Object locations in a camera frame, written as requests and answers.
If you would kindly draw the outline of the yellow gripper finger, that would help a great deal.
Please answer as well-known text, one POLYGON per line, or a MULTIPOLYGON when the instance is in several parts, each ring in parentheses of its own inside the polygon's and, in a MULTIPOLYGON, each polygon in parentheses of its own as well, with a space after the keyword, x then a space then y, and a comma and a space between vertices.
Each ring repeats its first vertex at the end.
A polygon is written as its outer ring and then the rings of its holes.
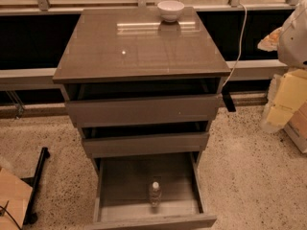
POLYGON ((257 45, 257 48, 266 52, 276 51, 281 31, 282 28, 279 27, 272 31, 270 34, 267 34, 263 39, 260 40, 257 45))

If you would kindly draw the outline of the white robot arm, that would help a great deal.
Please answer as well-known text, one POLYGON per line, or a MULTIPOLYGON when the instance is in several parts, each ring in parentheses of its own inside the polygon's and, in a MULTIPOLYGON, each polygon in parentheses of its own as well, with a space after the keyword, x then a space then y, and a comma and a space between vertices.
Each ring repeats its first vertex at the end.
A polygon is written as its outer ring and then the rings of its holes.
POLYGON ((307 68, 307 0, 301 1, 283 25, 267 34, 257 48, 276 51, 278 60, 290 67, 307 68))

